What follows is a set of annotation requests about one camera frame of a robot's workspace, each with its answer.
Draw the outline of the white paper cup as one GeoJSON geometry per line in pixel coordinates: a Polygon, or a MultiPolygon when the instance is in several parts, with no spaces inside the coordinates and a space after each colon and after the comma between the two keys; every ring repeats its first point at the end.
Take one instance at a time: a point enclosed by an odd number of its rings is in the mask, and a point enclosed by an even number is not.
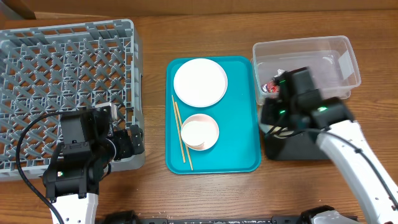
{"type": "Polygon", "coordinates": [[[183,135],[189,146],[198,147],[205,142],[205,123],[202,121],[189,121],[183,124],[183,135]]]}

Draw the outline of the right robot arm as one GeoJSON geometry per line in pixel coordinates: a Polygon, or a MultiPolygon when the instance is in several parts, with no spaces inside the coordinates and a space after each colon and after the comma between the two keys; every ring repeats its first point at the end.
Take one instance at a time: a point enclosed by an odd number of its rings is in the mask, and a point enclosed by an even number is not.
{"type": "Polygon", "coordinates": [[[279,70],[272,82],[277,98],[267,98],[259,127],[267,142],[298,139],[295,151],[312,142],[338,168],[368,223],[397,223],[397,184],[369,146],[360,124],[338,97],[324,99],[310,69],[279,70]]]}

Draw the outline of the grey bowl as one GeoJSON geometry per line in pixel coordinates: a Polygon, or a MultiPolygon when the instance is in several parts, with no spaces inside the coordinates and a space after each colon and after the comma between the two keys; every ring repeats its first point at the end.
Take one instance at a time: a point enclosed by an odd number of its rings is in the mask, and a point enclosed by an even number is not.
{"type": "Polygon", "coordinates": [[[292,136],[295,133],[294,130],[291,130],[286,127],[276,127],[273,129],[269,135],[275,136],[277,138],[288,138],[289,136],[292,136]]]}

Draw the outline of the red snack wrapper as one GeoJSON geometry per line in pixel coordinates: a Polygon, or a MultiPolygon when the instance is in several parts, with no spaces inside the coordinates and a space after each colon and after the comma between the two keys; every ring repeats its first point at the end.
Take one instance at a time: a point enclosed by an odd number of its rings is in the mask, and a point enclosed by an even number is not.
{"type": "Polygon", "coordinates": [[[278,93],[279,92],[279,84],[275,81],[269,81],[266,84],[261,86],[261,90],[264,93],[278,93]]]}

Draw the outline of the pink bowl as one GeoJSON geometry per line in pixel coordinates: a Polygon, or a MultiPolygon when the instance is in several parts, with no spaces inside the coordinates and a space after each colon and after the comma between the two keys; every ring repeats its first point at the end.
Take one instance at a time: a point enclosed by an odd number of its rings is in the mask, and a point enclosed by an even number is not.
{"type": "Polygon", "coordinates": [[[205,123],[205,142],[198,147],[193,147],[189,146],[190,149],[196,150],[196,151],[205,151],[213,147],[220,135],[219,127],[217,122],[209,115],[207,114],[193,114],[190,117],[188,117],[184,122],[187,123],[189,121],[202,121],[205,123]]]}

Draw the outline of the white tissue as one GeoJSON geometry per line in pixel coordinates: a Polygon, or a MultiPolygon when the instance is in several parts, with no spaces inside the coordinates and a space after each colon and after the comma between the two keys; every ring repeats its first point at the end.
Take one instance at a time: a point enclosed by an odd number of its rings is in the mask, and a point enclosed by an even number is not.
{"type": "Polygon", "coordinates": [[[277,77],[281,76],[283,73],[285,73],[285,70],[278,69],[277,70],[277,75],[275,75],[274,78],[277,78],[277,77]]]}

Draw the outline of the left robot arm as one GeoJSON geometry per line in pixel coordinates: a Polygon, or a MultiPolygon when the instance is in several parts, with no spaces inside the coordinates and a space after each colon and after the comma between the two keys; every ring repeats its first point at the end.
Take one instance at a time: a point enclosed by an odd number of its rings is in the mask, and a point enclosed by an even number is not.
{"type": "Polygon", "coordinates": [[[94,223],[100,182],[111,162],[144,162],[144,132],[138,125],[114,130],[110,106],[61,115],[63,140],[43,175],[54,223],[94,223]]]}

